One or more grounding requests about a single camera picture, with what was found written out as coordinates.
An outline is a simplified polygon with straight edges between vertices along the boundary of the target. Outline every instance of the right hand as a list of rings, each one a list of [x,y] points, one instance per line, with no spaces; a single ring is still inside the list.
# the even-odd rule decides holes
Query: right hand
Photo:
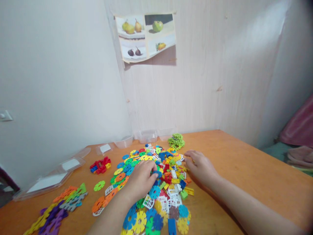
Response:
[[[195,150],[189,150],[184,155],[191,157],[191,159],[185,159],[188,168],[192,174],[206,186],[208,186],[212,180],[220,178],[220,175],[215,170],[211,161],[205,157],[203,153]]]

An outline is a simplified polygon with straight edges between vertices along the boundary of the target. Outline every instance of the light switch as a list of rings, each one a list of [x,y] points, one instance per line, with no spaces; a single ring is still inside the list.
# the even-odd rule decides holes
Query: light switch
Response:
[[[7,110],[0,110],[0,121],[13,121],[13,118]]]

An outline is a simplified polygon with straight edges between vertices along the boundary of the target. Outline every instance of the white wall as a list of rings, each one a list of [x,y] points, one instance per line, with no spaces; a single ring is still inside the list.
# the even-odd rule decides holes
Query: white wall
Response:
[[[102,0],[0,1],[0,164],[20,186],[131,132]]]
[[[258,147],[273,139],[313,92],[313,9],[309,1],[293,1],[288,11],[266,97]]]
[[[222,129],[257,144],[289,0],[106,0],[105,5],[114,39],[113,13],[177,11],[176,47],[146,62],[124,68],[115,41],[135,132]]]

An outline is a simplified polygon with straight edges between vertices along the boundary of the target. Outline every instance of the green apple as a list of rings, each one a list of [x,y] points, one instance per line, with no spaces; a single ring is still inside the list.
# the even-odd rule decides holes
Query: green apple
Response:
[[[152,24],[153,31],[156,33],[160,32],[163,29],[162,21],[154,21]]]

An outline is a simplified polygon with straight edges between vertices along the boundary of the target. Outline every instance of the hand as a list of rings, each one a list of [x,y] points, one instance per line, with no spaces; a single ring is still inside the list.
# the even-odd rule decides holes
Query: hand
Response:
[[[203,153],[189,150],[184,155],[191,157],[191,159],[186,158],[185,161],[192,174],[207,187],[212,180],[220,178],[211,161]]]
[[[155,170],[157,170],[157,165],[154,161],[141,161],[135,166],[128,182],[122,189],[127,191],[127,195],[134,203],[146,197],[147,193],[152,188],[158,174],[154,173],[150,176],[150,172]]]

